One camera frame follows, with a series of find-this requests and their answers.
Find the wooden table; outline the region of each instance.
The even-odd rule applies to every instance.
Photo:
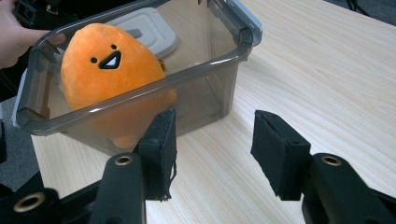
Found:
[[[250,155],[256,109],[396,197],[396,27],[319,0],[242,2],[262,42],[240,64],[231,113],[177,139],[173,199],[148,202],[148,223],[304,223],[301,202],[281,202]],[[61,197],[100,179],[109,158],[60,134],[33,141]]]

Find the orange plush toy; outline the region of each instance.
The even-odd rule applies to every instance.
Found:
[[[73,110],[164,78],[155,55],[118,27],[90,24],[73,36],[62,62],[62,83]],[[152,118],[176,100],[168,91],[91,122],[120,148],[133,147]]]

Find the transparent plastic container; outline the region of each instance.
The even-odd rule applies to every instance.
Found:
[[[161,56],[167,66],[166,78],[72,111],[64,98],[60,72],[63,52],[73,34],[90,23],[116,23],[145,7],[154,7],[176,34],[177,44]],[[154,114],[161,111],[149,111],[137,125],[128,116],[111,115],[125,114],[158,94],[175,91],[177,99],[170,108],[177,112],[177,135],[190,132],[229,113],[238,64],[248,59],[257,40],[253,31],[252,24],[243,21],[222,0],[203,1],[200,5],[196,0],[134,1],[61,27],[44,36],[31,50],[16,121],[31,134],[62,133],[115,154],[130,148],[116,147],[92,124],[103,122],[117,129],[120,121],[112,120],[117,117],[122,125],[129,126],[127,132],[139,138]],[[66,41],[52,45],[50,41],[56,35],[64,35]]]

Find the plastic storage box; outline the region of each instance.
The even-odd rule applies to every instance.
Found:
[[[142,104],[155,95],[167,91],[177,93],[177,100],[171,105],[177,112],[177,135],[226,116],[233,103],[238,64],[248,58],[254,45],[260,43],[262,28],[239,2],[198,2],[134,1],[47,34],[31,50],[16,113],[20,128],[34,135],[63,133],[91,147],[115,154],[125,149],[116,147],[106,136],[97,132],[92,123],[105,120],[110,126],[111,119],[106,119],[111,117],[109,115],[122,113],[122,110]],[[157,56],[167,66],[166,78],[72,111],[64,98],[60,70],[63,52],[73,34],[93,22],[110,23],[125,30],[134,29],[128,24],[135,22],[128,21],[135,17],[136,11],[147,11],[145,8],[155,8],[148,11],[159,13],[151,16],[160,16],[163,23],[158,25],[151,20],[151,16],[143,15],[139,18],[146,21],[140,23],[138,35],[148,34],[154,39],[152,41],[161,42]],[[169,28],[166,35],[154,34],[163,28]],[[52,45],[51,38],[59,34],[64,35],[66,41]],[[142,43],[145,41],[155,45],[149,40],[142,40]],[[140,130],[139,137],[144,134],[150,121],[151,118],[143,129],[135,127],[128,117],[125,117],[123,124],[130,125],[131,130]]]

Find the plush toy mouth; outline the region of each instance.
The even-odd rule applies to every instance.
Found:
[[[100,69],[116,69],[121,61],[121,52],[114,51],[99,63]]]

